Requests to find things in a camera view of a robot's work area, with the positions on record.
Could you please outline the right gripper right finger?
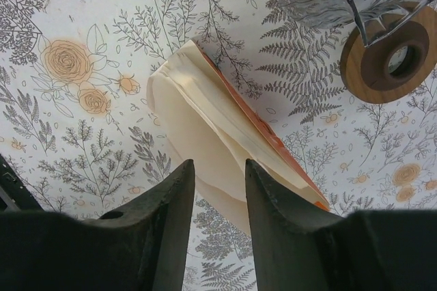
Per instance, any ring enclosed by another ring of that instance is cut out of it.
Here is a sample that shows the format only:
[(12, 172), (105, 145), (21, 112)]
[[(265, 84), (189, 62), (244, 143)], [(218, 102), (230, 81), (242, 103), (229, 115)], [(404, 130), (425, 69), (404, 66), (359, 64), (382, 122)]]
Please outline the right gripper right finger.
[(259, 290), (435, 290), (436, 211), (358, 210), (340, 217), (245, 167)]

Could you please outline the orange coffee filter box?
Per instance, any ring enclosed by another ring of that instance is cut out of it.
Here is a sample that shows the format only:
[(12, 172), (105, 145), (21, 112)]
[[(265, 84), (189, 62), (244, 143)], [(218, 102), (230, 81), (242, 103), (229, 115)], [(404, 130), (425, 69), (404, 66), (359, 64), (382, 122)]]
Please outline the orange coffee filter box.
[(226, 80), (222, 72), (203, 52), (198, 44), (196, 44), (193, 40), (189, 40), (186, 45), (191, 49), (192, 52), (196, 54), (197, 61), (199, 62), (197, 66), (203, 71), (203, 74), (207, 76), (213, 84), (220, 88), (224, 92), (224, 95), (226, 95), (228, 98), (231, 98), (231, 101), (234, 104), (237, 104), (245, 120), (250, 121), (250, 127), (253, 127), (257, 131), (257, 135), (259, 135), (263, 141), (266, 141), (269, 144), (269, 147), (272, 148), (277, 156), (281, 158), (278, 159), (277, 162), (283, 162), (284, 165), (287, 165), (299, 176), (299, 178), (294, 179), (294, 184), (296, 184), (298, 180), (302, 180), (305, 186), (311, 189), (308, 195), (303, 195), (302, 191), (297, 191), (296, 193), (298, 193), (301, 197), (305, 198), (307, 201), (312, 202), (317, 207), (325, 211), (329, 211), (330, 208), (327, 199), (323, 196), (319, 188), (317, 188), (316, 185), (312, 182), (305, 170), (287, 151), (283, 142), (277, 137), (274, 131), (270, 128), (270, 126), (265, 121), (263, 121), (258, 116), (258, 114), (254, 112), (252, 108), (250, 108), (247, 103), (245, 103), (243, 98), (231, 86), (231, 84)]

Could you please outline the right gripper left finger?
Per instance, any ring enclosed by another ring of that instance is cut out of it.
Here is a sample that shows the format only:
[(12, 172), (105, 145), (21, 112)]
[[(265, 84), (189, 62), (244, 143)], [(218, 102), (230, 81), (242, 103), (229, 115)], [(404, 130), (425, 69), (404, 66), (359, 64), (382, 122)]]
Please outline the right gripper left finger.
[(1, 212), (1, 289), (181, 290), (194, 191), (189, 159), (98, 219)]

